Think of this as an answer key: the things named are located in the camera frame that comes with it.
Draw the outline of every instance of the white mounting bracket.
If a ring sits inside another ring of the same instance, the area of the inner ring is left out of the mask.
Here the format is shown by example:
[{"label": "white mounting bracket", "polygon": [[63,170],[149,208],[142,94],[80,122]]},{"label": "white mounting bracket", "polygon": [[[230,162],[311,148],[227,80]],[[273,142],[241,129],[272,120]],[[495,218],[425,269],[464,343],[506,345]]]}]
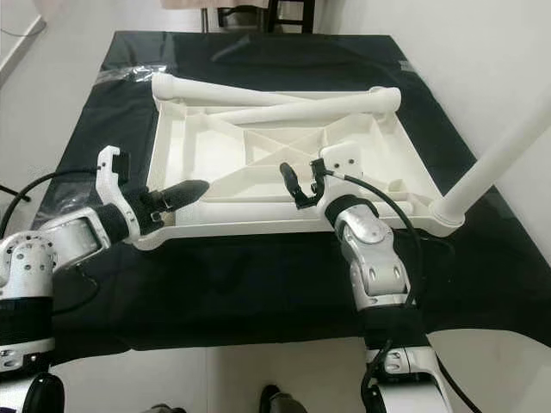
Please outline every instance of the white mounting bracket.
[{"label": "white mounting bracket", "polygon": [[103,205],[113,204],[124,215],[128,226],[128,238],[124,242],[133,243],[140,236],[138,219],[119,189],[119,174],[113,171],[113,157],[120,154],[119,148],[106,146],[97,156],[96,191]]}]

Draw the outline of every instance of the floor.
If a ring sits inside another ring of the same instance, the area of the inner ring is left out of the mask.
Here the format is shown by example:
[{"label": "floor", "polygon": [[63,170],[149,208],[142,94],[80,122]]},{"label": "floor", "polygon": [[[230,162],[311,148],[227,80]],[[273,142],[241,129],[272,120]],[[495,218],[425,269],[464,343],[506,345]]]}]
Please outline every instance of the floor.
[{"label": "floor", "polygon": [[[49,2],[40,4],[47,8]],[[50,11],[48,29],[0,93],[0,181],[13,188],[55,169],[116,29],[201,29],[198,10],[161,10],[158,0],[64,0]],[[217,27],[214,13],[210,26]],[[28,228],[45,190],[35,190],[32,203],[17,209],[11,231]],[[0,214],[8,202],[0,194]],[[551,382],[549,348],[499,331],[445,331],[430,339],[483,411],[542,406]],[[65,382],[68,413],[137,413],[156,403],[189,413],[252,413],[269,382],[312,412],[361,412],[363,360],[361,341],[347,338],[128,352],[53,371]],[[450,397],[455,413],[469,411],[455,394]]]}]

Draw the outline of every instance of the white plastic tray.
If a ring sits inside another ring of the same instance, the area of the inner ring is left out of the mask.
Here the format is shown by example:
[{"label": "white plastic tray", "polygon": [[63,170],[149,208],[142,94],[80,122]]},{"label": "white plastic tray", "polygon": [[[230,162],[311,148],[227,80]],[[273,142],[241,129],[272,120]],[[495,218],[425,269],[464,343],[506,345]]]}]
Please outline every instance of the white plastic tray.
[{"label": "white plastic tray", "polygon": [[[347,95],[289,94],[312,99]],[[427,208],[441,194],[395,114],[234,126],[208,114],[237,108],[194,106],[193,102],[188,106],[158,102],[158,107],[148,187],[168,188],[186,179],[202,179],[211,187],[201,201],[167,217],[171,224],[142,238],[137,244],[141,249],[177,237],[332,231],[315,208],[296,209],[279,165],[291,164],[301,186],[311,194],[309,163],[319,157],[319,149],[350,140],[361,147],[363,179],[399,201],[417,227],[434,225]],[[326,166],[335,169],[335,165]],[[377,206],[390,225],[400,227],[388,208]]]}]

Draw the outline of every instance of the chair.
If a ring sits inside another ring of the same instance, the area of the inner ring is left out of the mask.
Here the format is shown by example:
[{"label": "chair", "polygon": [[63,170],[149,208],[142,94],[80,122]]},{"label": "chair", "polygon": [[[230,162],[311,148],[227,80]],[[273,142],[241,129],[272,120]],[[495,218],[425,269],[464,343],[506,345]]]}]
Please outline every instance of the chair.
[{"label": "chair", "polygon": [[269,0],[268,5],[268,32],[273,33],[276,24],[292,24],[302,26],[302,33],[313,31],[313,10],[315,0],[282,0],[286,2],[303,3],[302,20],[279,19],[277,10],[280,0]]},{"label": "chair", "polygon": [[258,6],[236,6],[232,8],[222,7],[218,8],[218,26],[220,28],[224,28],[226,26],[226,18],[229,15],[232,15],[234,13],[248,13],[248,14],[254,14],[257,15],[257,27],[258,30],[263,32],[265,31],[265,22],[268,20],[266,19],[265,15],[268,14],[268,9],[263,9]]}]

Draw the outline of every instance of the shoe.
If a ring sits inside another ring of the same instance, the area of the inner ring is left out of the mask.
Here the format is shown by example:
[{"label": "shoe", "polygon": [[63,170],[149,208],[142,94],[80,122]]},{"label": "shoe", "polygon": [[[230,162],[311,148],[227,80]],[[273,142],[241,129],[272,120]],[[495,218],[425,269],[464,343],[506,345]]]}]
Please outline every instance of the shoe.
[{"label": "shoe", "polygon": [[155,404],[154,406],[152,406],[152,409],[158,409],[160,407],[170,410],[170,413],[186,413],[186,410],[182,409],[181,407],[176,407],[175,409],[172,409],[171,407],[169,407],[168,405],[166,405],[164,403]]},{"label": "shoe", "polygon": [[281,391],[276,385],[267,385],[263,388],[262,394],[260,395],[260,407],[258,408],[259,413],[269,413],[269,400],[277,393],[281,393]]}]

